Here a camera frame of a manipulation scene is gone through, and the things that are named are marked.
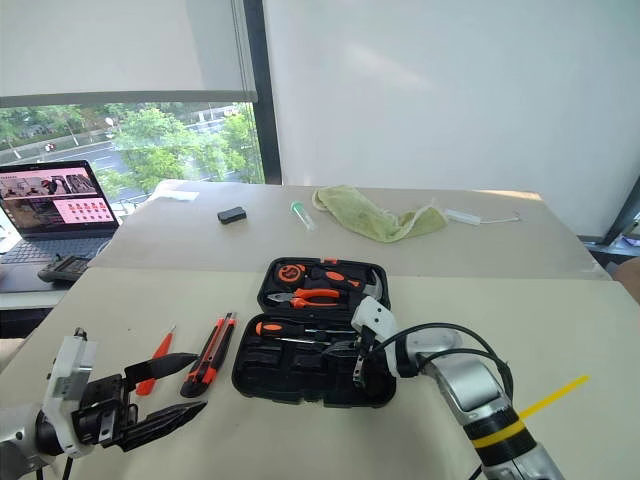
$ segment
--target gray table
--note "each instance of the gray table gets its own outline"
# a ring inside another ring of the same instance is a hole
[[[471,226],[381,244],[342,227],[311,204],[313,187],[168,180],[158,191],[199,192],[192,202],[155,198],[118,230],[91,266],[264,272],[281,256],[337,257],[378,263],[390,275],[609,279],[576,236],[536,194],[362,189],[395,213],[435,200],[443,208],[521,222]],[[290,212],[302,201],[318,225],[307,231]],[[229,225],[216,213],[237,205],[248,218]]]

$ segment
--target orange box cutter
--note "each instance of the orange box cutter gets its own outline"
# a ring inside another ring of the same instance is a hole
[[[218,319],[202,353],[198,357],[198,360],[194,362],[191,370],[189,370],[187,378],[180,389],[180,395],[186,398],[197,397],[198,395],[202,395],[207,388],[209,388],[209,385],[213,383],[229,349],[231,334],[233,333],[235,324],[236,319],[231,312],[227,313],[225,318]],[[220,336],[222,336],[220,343],[215,353],[213,353],[214,346]]]

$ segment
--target orange screwdriver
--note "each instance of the orange screwdriver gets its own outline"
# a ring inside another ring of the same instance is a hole
[[[169,333],[167,333],[167,336],[164,337],[164,340],[162,340],[162,343],[160,344],[156,352],[153,354],[153,357],[151,357],[152,359],[158,358],[158,357],[164,357],[169,352],[169,345],[171,345],[171,340],[173,339],[173,331],[175,329],[176,329],[175,325],[171,327],[171,330],[169,330]],[[155,384],[156,384],[155,378],[150,378],[149,380],[140,382],[138,384],[138,387],[136,388],[136,393],[142,396],[149,395],[151,393],[151,390],[153,390],[153,386]]]
[[[258,322],[256,334],[261,337],[303,337],[308,333],[330,333],[330,334],[353,334],[351,330],[317,330],[315,328],[305,328],[304,325],[290,325],[278,322]]]

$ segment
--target wall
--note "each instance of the wall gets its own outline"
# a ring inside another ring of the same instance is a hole
[[[534,190],[602,235],[640,174],[640,2],[264,2],[286,183]]]

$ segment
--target laptop keyboard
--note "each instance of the laptop keyboard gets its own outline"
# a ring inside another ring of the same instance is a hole
[[[93,258],[100,245],[109,238],[72,238],[64,240],[38,240],[20,242],[0,257],[0,263],[42,263],[50,262],[56,253],[61,257],[76,255]]]

